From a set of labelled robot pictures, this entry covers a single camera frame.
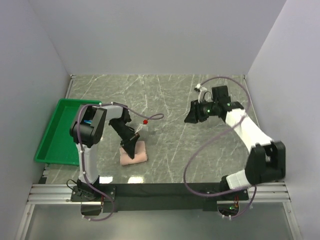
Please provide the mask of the pink towel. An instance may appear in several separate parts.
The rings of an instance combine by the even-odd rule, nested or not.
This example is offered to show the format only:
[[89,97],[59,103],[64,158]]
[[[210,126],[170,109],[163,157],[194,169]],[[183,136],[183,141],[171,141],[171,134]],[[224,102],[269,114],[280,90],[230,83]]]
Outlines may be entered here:
[[122,166],[133,165],[146,162],[148,160],[146,144],[144,141],[138,141],[135,145],[134,158],[130,158],[126,151],[121,147],[120,152],[120,164]]

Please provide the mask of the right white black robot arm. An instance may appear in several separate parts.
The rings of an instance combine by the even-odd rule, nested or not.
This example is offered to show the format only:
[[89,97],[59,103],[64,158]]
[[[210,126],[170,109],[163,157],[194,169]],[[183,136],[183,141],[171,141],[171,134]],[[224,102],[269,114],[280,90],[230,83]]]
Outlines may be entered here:
[[219,190],[224,199],[232,199],[240,189],[285,178],[285,145],[266,135],[248,116],[242,104],[231,100],[227,86],[213,87],[210,101],[205,100],[208,90],[201,84],[195,90],[199,96],[190,103],[185,123],[197,124],[217,116],[234,130],[249,153],[243,170],[221,179]]

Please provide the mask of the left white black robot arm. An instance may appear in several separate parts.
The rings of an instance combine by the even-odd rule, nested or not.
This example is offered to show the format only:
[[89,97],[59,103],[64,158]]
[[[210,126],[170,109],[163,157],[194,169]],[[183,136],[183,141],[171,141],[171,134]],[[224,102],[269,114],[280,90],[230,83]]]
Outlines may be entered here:
[[80,172],[76,185],[89,201],[97,200],[101,194],[97,151],[106,121],[109,121],[108,125],[121,138],[120,147],[130,159],[135,157],[136,144],[140,137],[127,125],[132,120],[126,105],[120,103],[80,105],[69,134],[78,150]]

